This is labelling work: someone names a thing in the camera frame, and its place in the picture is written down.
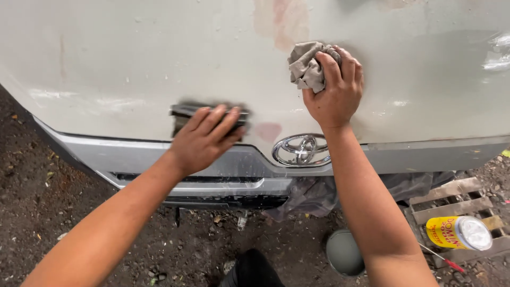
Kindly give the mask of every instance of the can lid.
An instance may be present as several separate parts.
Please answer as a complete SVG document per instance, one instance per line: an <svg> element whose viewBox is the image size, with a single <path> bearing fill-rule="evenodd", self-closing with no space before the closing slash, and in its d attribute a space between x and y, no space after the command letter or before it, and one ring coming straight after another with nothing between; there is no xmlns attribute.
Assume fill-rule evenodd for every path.
<svg viewBox="0 0 510 287"><path fill-rule="evenodd" d="M466 242L477 250L487 250L492 246L492 235L479 219L465 216L459 222L461 234Z"/></svg>

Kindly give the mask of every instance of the screwdriver handle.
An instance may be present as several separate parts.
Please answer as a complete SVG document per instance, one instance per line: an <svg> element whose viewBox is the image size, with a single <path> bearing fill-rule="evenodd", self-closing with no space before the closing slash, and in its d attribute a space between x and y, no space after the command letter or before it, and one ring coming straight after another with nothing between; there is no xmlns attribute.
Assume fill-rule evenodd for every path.
<svg viewBox="0 0 510 287"><path fill-rule="evenodd" d="M457 264L455 264L455 263L451 262L450 260L445 259L445 262L446 262L448 265L450 265L453 269L455 269L455 270L457 270L457 271L459 271L459 272L461 272L461 273L464 273L464 272L465 272L465 271L464 271L464 269L462 269L462 267L460 267L459 265L457 265Z"/></svg>

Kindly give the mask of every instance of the front grille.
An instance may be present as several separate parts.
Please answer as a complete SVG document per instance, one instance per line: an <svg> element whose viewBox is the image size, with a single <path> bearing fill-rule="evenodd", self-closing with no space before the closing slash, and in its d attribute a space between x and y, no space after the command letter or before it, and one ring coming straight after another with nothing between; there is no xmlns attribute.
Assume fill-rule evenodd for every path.
<svg viewBox="0 0 510 287"><path fill-rule="evenodd" d="M228 205L231 208L254 208L267 209L282 205L288 199L288 196L167 196L164 203L173 206L217 204Z"/></svg>
<svg viewBox="0 0 510 287"><path fill-rule="evenodd" d="M137 178L140 174L128 174L128 173L112 173L118 180L132 181ZM182 182L200 182L200 183L253 183L262 180L262 177L236 177L236 176L187 176Z"/></svg>

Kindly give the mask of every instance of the hand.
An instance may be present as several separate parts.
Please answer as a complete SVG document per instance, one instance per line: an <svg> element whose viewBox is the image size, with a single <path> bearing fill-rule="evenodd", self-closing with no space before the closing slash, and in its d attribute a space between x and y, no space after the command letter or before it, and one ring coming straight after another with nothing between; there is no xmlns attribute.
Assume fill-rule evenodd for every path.
<svg viewBox="0 0 510 287"><path fill-rule="evenodd" d="M209 111L209 107L198 109L177 133L170 149L162 157L170 159L182 177L206 169L230 149L245 132L245 128L240 127L227 135L239 118L239 108L230 110L223 121L221 118L226 112L225 105L217 106L210 113Z"/></svg>
<svg viewBox="0 0 510 287"><path fill-rule="evenodd" d="M312 89L303 90L304 104L323 132L349 124L360 104L364 86L361 64L348 51L336 45L333 48L340 54L341 67L330 55L316 54L324 69L326 88L317 94Z"/></svg>

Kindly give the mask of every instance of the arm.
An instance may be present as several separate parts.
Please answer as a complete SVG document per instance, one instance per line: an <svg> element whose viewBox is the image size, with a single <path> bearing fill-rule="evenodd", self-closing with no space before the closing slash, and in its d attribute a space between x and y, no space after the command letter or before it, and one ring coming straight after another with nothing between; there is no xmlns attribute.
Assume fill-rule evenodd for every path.
<svg viewBox="0 0 510 287"><path fill-rule="evenodd" d="M207 168L237 142L227 135L239 118L234 108L201 108L170 149L147 171L81 220L55 245L22 286L98 286L122 259L168 193L185 176Z"/></svg>
<svg viewBox="0 0 510 287"><path fill-rule="evenodd" d="M370 281L376 286L437 286L402 212L352 132L350 118L364 86L362 66L335 46L338 67L328 54L317 53L326 89L303 90L304 103L326 137L343 212L358 244Z"/></svg>

